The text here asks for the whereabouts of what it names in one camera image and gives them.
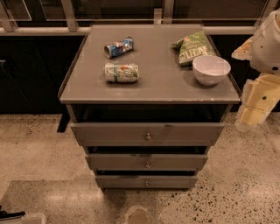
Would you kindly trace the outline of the clear plastic box corner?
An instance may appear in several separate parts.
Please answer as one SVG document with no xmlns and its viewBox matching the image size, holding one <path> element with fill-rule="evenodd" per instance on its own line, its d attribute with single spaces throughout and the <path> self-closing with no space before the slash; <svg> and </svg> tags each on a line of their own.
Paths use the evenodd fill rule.
<svg viewBox="0 0 280 224">
<path fill-rule="evenodd" d="M 42 213 L 19 214 L 0 219 L 0 224 L 46 224 L 46 216 Z"/>
</svg>

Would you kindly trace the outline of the grey drawer cabinet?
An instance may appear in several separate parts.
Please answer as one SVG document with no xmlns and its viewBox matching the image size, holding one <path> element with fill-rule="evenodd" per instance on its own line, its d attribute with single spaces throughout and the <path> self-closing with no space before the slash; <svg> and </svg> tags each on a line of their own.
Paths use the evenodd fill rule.
<svg viewBox="0 0 280 224">
<path fill-rule="evenodd" d="M 239 102 L 235 81 L 227 77 L 206 87 L 193 71 L 179 66 L 172 43 L 201 31 L 197 24 L 95 25 L 82 43 L 59 99 L 73 123 L 224 123 Z M 135 63 L 140 77 L 135 83 L 105 80 L 108 63 L 104 46 L 132 37 L 135 47 L 116 58 Z M 211 146 L 81 146 L 91 154 L 194 154 L 207 155 Z M 94 171 L 97 176 L 196 176 L 200 171 Z"/>
</svg>

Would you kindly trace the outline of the metal window railing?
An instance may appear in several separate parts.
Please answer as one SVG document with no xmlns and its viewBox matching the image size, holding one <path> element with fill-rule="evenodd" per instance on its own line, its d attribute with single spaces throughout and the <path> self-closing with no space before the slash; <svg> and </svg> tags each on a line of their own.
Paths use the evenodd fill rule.
<svg viewBox="0 0 280 224">
<path fill-rule="evenodd" d="M 252 34 L 279 0 L 0 0 L 1 34 L 83 35 L 92 25 L 201 25 Z"/>
</svg>

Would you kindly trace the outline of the green chip bag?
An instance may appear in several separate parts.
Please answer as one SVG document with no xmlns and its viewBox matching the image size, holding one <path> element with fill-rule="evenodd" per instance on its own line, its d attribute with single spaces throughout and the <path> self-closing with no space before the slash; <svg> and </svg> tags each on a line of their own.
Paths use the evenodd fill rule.
<svg viewBox="0 0 280 224">
<path fill-rule="evenodd" d="M 213 48 L 207 42 L 207 35 L 198 31 L 187 35 L 174 42 L 172 47 L 179 49 L 178 63 L 181 66 L 188 66 L 192 61 L 202 55 L 214 55 Z"/>
</svg>

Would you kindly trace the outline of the white bowl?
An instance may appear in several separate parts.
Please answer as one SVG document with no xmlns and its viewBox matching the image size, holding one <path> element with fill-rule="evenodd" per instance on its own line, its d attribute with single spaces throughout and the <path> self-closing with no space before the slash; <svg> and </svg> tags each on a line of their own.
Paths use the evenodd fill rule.
<svg viewBox="0 0 280 224">
<path fill-rule="evenodd" d="M 192 61 L 192 70 L 194 77 L 200 84 L 212 86 L 228 76 L 231 66 L 221 57 L 201 55 Z"/>
</svg>

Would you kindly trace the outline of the grey drawer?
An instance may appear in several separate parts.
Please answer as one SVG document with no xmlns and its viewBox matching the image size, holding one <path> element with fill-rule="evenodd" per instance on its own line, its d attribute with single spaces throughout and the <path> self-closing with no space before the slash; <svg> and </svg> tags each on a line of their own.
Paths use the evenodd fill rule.
<svg viewBox="0 0 280 224">
<path fill-rule="evenodd" d="M 80 146 L 211 146 L 223 122 L 75 122 Z"/>
<path fill-rule="evenodd" d="M 86 161 L 94 171 L 199 171 L 207 155 L 91 154 Z"/>
<path fill-rule="evenodd" d="M 100 188 L 192 188 L 196 176 L 97 176 Z"/>
</svg>

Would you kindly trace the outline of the grey top drawer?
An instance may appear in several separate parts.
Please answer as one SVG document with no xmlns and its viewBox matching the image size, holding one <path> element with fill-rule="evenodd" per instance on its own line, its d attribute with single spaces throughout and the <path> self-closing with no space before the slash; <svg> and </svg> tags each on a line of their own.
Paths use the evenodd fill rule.
<svg viewBox="0 0 280 224">
<path fill-rule="evenodd" d="M 223 122 L 75 122 L 80 146 L 211 146 Z"/>
</svg>

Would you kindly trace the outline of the grey bottom drawer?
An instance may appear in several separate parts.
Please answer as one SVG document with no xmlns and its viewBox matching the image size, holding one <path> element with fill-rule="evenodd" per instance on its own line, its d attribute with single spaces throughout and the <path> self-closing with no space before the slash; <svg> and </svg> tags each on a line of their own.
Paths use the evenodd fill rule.
<svg viewBox="0 0 280 224">
<path fill-rule="evenodd" d="M 196 176 L 97 176 L 100 188 L 192 188 Z"/>
</svg>

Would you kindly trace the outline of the green white soda can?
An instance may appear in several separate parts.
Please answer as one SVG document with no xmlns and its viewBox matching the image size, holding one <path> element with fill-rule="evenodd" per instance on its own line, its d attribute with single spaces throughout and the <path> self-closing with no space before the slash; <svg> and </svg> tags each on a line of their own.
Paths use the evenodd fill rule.
<svg viewBox="0 0 280 224">
<path fill-rule="evenodd" d="M 138 81 L 139 66 L 136 64 L 106 63 L 104 66 L 106 81 L 117 83 L 131 83 Z"/>
</svg>

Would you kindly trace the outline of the black object bottom left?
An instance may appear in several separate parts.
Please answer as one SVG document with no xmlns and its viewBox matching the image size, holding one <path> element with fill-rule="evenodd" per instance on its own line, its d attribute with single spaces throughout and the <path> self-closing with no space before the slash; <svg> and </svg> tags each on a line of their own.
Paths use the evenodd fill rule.
<svg viewBox="0 0 280 224">
<path fill-rule="evenodd" d="M 8 213 L 2 209 L 0 206 L 0 220 L 9 219 L 9 218 L 17 218 L 22 217 L 25 215 L 25 211 L 15 212 L 15 213 Z"/>
</svg>

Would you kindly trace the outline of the blue crushed soda can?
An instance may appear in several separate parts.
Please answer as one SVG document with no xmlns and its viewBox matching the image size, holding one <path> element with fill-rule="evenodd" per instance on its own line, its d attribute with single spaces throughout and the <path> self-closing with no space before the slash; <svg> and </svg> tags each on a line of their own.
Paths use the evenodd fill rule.
<svg viewBox="0 0 280 224">
<path fill-rule="evenodd" d="M 126 39 L 116 41 L 111 45 L 104 46 L 104 52 L 107 58 L 112 59 L 118 57 L 134 48 L 134 39 L 127 37 Z"/>
</svg>

